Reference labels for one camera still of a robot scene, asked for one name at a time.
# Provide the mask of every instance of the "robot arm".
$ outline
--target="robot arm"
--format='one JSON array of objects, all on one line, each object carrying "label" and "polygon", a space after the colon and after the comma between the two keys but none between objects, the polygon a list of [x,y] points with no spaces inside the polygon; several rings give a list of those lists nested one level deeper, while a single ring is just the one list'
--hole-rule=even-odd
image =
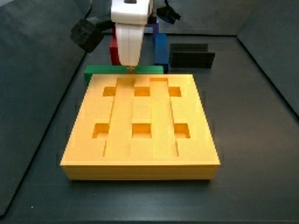
[{"label": "robot arm", "polygon": [[136,67],[140,58],[146,19],[153,0],[112,0],[110,20],[116,23],[116,43],[120,64]]},{"label": "robot arm", "polygon": [[[164,0],[165,6],[156,10],[157,17],[166,23],[173,24],[180,20],[180,15],[173,11]],[[101,39],[102,31],[116,26],[117,54],[120,64],[134,68],[138,63],[144,30],[148,17],[153,11],[153,0],[112,0],[110,15],[90,17],[92,0],[84,18],[70,30],[70,39],[90,53]]]}]

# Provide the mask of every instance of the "black wall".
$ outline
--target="black wall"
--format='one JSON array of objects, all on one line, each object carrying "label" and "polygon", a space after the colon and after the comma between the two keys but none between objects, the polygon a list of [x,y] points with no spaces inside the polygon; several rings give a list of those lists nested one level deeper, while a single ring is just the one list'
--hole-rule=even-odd
[{"label": "black wall", "polygon": [[0,215],[84,56],[69,39],[80,17],[72,0],[0,7]]},{"label": "black wall", "polygon": [[297,0],[264,0],[237,38],[299,115],[297,15]]}]

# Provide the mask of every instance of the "gray surface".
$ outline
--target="gray surface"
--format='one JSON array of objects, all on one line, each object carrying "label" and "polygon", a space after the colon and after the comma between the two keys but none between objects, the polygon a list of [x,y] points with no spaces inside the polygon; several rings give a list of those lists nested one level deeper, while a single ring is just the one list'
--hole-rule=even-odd
[{"label": "gray surface", "polygon": [[69,40],[78,18],[70,0],[0,7],[0,215],[84,55]]},{"label": "gray surface", "polygon": [[0,6],[2,6],[3,4],[10,3],[13,0],[0,0]]},{"label": "gray surface", "polygon": [[237,38],[299,115],[299,1],[265,0]]},{"label": "gray surface", "polygon": [[[81,12],[89,5],[86,0],[74,0]],[[177,34],[237,35],[238,30],[260,0],[169,0],[170,6],[181,15],[181,21],[169,25],[160,21],[160,32]],[[92,15],[102,15],[110,0],[93,0]],[[164,0],[154,0],[156,7]]]},{"label": "gray surface", "polygon": [[[86,64],[109,64],[108,43],[69,85],[10,210],[2,221],[299,221],[299,122],[234,38],[168,37],[208,43],[210,70],[194,74],[221,167],[206,181],[67,181],[58,163],[80,108]],[[153,63],[144,37],[141,64]]]}]

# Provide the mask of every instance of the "gray table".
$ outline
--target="gray table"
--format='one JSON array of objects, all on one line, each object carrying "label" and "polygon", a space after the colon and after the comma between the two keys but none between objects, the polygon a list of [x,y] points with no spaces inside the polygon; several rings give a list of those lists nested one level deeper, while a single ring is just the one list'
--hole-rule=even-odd
[{"label": "gray table", "polygon": [[[193,74],[221,167],[212,181],[67,181],[58,167],[86,89],[86,64],[109,64],[105,38],[85,58],[2,221],[299,221],[299,126],[234,38],[169,36],[216,52]],[[144,37],[141,65],[153,63]]]}]

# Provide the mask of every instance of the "black cable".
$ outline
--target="black cable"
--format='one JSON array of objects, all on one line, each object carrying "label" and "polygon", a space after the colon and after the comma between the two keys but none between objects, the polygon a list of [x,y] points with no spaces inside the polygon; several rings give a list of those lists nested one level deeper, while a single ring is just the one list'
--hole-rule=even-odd
[{"label": "black cable", "polygon": [[85,13],[84,18],[88,18],[90,11],[92,11],[92,0],[89,0],[89,2],[88,2],[88,11]]}]

